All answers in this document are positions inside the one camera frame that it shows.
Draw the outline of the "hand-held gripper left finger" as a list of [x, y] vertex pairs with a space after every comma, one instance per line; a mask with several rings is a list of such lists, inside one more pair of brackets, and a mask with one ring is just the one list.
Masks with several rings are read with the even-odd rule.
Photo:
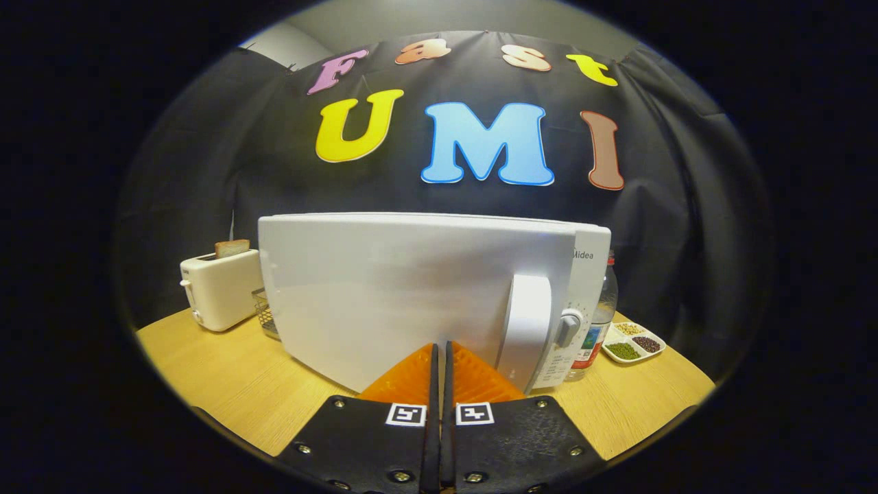
[[277, 460], [333, 492], [439, 492], [438, 346], [415, 351], [391, 375], [407, 384], [327, 398]]

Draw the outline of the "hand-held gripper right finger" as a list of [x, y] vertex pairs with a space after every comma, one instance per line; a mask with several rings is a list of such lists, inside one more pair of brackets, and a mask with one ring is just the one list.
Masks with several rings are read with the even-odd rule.
[[564, 493], [606, 468], [555, 398], [459, 401], [465, 348], [446, 344], [442, 491]]

